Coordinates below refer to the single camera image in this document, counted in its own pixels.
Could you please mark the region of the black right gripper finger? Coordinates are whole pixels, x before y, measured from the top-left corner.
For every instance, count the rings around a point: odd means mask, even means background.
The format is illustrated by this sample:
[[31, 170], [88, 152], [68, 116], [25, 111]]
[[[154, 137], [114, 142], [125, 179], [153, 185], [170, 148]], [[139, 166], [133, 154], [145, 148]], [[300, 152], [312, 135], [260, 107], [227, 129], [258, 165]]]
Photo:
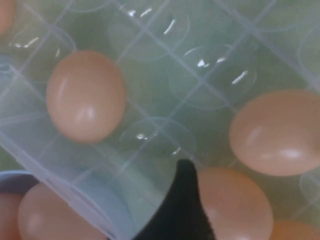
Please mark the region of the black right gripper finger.
[[215, 240], [200, 201], [195, 165], [189, 159], [176, 164], [173, 182], [160, 207], [137, 240]]

